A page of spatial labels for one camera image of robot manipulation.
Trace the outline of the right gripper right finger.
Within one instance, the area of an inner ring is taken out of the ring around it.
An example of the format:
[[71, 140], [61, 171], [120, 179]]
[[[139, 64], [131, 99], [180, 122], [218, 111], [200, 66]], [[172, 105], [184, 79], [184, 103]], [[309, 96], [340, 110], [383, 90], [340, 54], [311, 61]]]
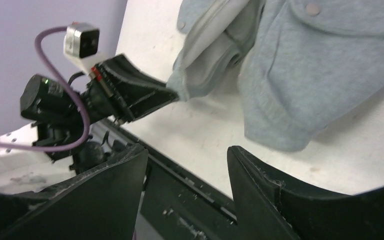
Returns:
[[242, 240], [384, 240], [384, 187], [356, 195], [299, 180], [241, 146], [227, 164]]

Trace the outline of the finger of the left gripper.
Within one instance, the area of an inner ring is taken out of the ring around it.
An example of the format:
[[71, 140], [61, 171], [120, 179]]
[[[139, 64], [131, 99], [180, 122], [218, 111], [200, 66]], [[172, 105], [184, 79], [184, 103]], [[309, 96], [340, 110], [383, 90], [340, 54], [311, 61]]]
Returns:
[[179, 100], [164, 84], [117, 84], [112, 87], [118, 122], [131, 123]]
[[120, 91], [121, 84], [163, 92], [168, 90], [165, 83], [142, 73], [123, 53], [98, 62], [97, 72], [101, 76], [101, 84], [111, 92]]

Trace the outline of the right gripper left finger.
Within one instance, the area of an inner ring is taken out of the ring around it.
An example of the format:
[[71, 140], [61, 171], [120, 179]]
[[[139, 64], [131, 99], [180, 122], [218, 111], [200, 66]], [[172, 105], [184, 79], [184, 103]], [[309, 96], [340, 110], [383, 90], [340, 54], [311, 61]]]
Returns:
[[130, 240], [148, 151], [140, 144], [39, 192], [0, 193], [0, 240]]

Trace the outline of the grey zip-up jacket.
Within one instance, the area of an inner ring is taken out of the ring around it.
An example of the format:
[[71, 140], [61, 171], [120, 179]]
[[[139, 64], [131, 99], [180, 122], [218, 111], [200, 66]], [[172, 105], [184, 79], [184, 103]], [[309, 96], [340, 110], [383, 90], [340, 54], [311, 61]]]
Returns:
[[244, 134], [303, 150], [384, 87], [384, 0], [184, 0], [185, 40], [167, 81], [182, 101], [241, 64]]

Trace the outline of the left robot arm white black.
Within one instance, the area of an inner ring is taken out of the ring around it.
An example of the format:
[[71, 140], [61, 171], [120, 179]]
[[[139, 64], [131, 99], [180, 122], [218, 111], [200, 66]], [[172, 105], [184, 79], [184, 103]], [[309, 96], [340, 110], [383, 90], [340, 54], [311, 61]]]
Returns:
[[[122, 125], [137, 121], [178, 101], [178, 94], [136, 69], [123, 55], [106, 58], [97, 53], [86, 58], [68, 57], [78, 67], [71, 81], [90, 78], [79, 93], [92, 124], [114, 117]], [[77, 141], [83, 123], [77, 107], [55, 80], [35, 74], [20, 97], [20, 114], [30, 123], [0, 135], [0, 141], [33, 147], [58, 147]], [[65, 151], [38, 152], [0, 148], [0, 192], [16, 194], [41, 189], [83, 173], [104, 162], [124, 147], [105, 135], [92, 135], [79, 146]]]

